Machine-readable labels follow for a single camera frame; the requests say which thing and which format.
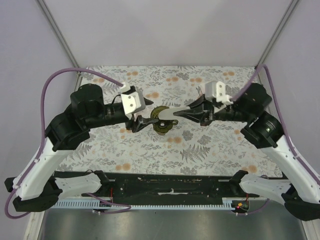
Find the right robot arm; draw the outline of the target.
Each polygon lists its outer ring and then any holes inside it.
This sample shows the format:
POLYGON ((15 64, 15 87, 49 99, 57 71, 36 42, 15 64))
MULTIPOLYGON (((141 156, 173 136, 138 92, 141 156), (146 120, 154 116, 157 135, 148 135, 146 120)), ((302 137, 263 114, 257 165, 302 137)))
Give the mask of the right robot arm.
POLYGON ((239 170, 229 180, 230 193, 235 197, 248 194, 278 202, 302 221, 319 219, 320 176, 294 153, 284 126, 265 110, 271 101, 272 97, 262 85, 252 83, 231 105, 222 107, 214 97, 201 96, 186 109, 174 111, 173 115, 201 126, 208 126, 213 121, 246 123, 241 134, 276 163, 287 181, 282 183, 239 170))

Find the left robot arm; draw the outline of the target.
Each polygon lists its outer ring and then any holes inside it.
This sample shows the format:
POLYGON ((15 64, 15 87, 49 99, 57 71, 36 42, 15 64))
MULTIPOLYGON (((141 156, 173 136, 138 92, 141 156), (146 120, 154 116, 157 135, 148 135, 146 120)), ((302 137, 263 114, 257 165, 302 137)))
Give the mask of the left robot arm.
POLYGON ((85 84, 70 95, 70 105, 45 129, 44 142, 34 159, 20 175, 4 182, 7 191, 16 196, 12 203, 17 212, 42 212, 68 197, 94 193, 103 197, 110 192, 110 180, 102 170, 71 178, 53 174, 67 155, 90 138, 91 129, 125 124, 136 133, 155 123, 135 116, 153 101, 134 86, 126 87, 120 97, 120 102, 105 104, 102 88, 96 84, 85 84))

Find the green glass dripper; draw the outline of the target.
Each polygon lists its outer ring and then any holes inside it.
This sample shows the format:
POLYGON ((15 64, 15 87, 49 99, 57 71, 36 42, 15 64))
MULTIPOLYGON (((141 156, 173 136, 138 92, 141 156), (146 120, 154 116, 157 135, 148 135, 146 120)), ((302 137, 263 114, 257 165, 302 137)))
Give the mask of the green glass dripper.
POLYGON ((178 120, 159 120, 159 113, 169 109, 168 106, 157 106, 155 107, 152 112, 150 113, 151 119, 156 119, 157 122, 153 123, 153 130, 159 134, 164 136, 167 132, 169 132, 173 126, 179 123, 178 120))

